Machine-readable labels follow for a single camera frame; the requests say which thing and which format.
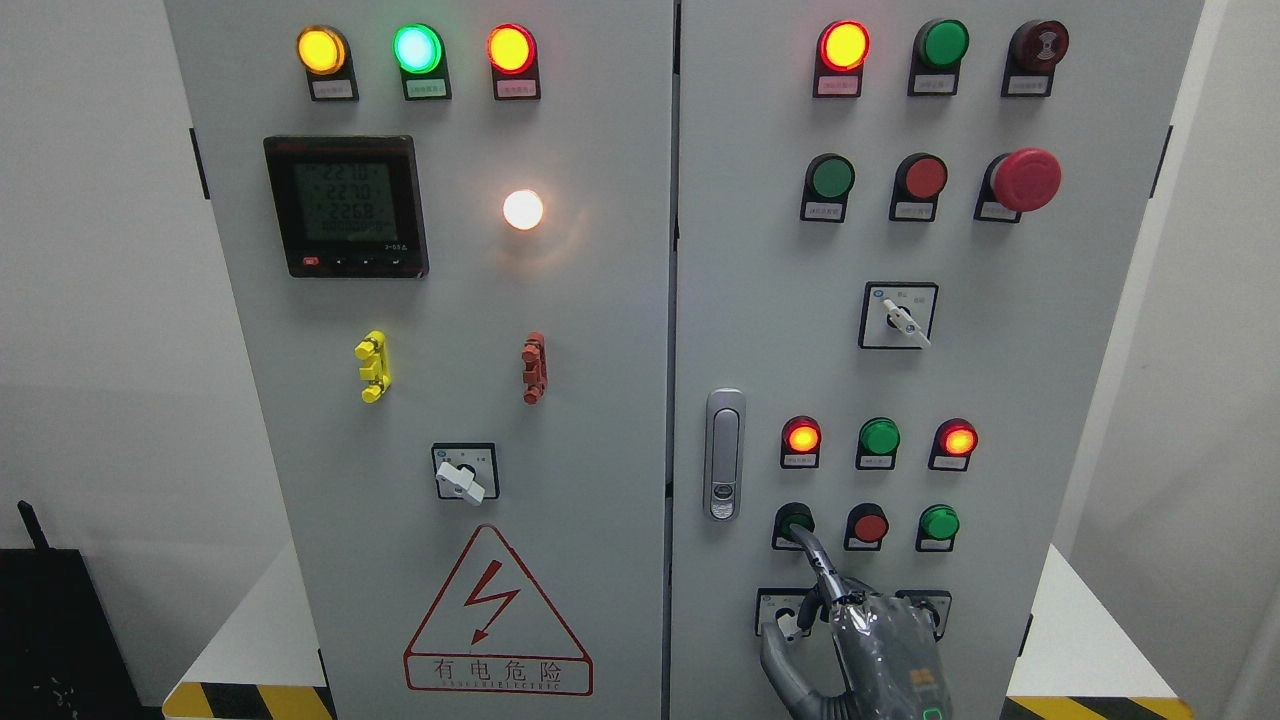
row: white indicator light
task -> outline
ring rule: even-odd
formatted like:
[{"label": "white indicator light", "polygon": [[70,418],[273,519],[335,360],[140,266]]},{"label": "white indicator light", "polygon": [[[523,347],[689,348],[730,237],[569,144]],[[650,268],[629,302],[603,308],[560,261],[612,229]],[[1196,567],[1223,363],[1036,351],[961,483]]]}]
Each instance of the white indicator light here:
[{"label": "white indicator light", "polygon": [[531,190],[517,190],[502,202],[502,217],[517,231],[527,231],[543,222],[543,199]]}]

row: red push button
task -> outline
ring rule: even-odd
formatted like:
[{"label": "red push button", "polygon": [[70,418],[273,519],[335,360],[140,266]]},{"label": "red push button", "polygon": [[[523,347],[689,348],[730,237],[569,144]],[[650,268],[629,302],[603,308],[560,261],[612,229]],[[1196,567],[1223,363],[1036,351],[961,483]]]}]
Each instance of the red push button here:
[{"label": "red push button", "polygon": [[1062,184],[1062,167],[1048,150],[1024,147],[1000,161],[991,173],[996,201],[1015,213],[1048,205]]},{"label": "red push button", "polygon": [[947,167],[933,155],[920,155],[906,168],[902,187],[911,197],[925,200],[947,186]]},{"label": "red push button", "polygon": [[888,534],[888,520],[881,515],[867,515],[854,523],[854,537],[863,542],[879,542]]},{"label": "red push button", "polygon": [[1057,20],[1032,20],[1014,33],[1014,60],[1033,73],[1052,70],[1071,45],[1066,26]]}]

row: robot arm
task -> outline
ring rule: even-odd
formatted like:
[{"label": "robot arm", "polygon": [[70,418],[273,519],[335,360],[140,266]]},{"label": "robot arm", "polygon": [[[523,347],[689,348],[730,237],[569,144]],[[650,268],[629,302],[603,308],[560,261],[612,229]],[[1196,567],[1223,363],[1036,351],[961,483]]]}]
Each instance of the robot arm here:
[{"label": "robot arm", "polygon": [[[760,629],[760,665],[795,720],[943,720],[951,700],[934,644],[932,618],[905,598],[886,597],[841,578],[809,530],[790,528],[818,577],[815,589],[831,618],[846,691],[820,694],[795,665],[776,624]],[[804,612],[813,620],[813,610]]]}]

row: electrical hazard sign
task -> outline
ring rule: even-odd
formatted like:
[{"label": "electrical hazard sign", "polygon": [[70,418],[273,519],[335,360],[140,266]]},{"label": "electrical hazard sign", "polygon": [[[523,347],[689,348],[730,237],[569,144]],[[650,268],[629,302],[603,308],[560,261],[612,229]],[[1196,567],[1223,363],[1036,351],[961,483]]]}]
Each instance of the electrical hazard sign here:
[{"label": "electrical hazard sign", "polygon": [[589,696],[591,656],[498,528],[471,533],[404,650],[410,689]]}]

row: white switch handle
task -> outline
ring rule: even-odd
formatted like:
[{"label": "white switch handle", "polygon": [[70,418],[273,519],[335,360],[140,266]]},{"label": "white switch handle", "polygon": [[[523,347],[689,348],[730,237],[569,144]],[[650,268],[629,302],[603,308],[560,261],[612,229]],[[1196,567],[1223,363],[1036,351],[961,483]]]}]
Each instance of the white switch handle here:
[{"label": "white switch handle", "polygon": [[477,507],[484,501],[484,486],[476,482],[476,474],[466,468],[454,468],[448,462],[440,462],[435,470],[435,479],[447,483],[456,497],[467,501],[467,505]]},{"label": "white switch handle", "polygon": [[920,347],[929,347],[933,345],[929,342],[928,336],[924,334],[924,328],[911,318],[911,314],[906,310],[899,307],[892,300],[884,299],[884,309],[888,310],[888,322],[891,325],[897,328],[897,332],[906,336],[908,340],[914,342]]}]

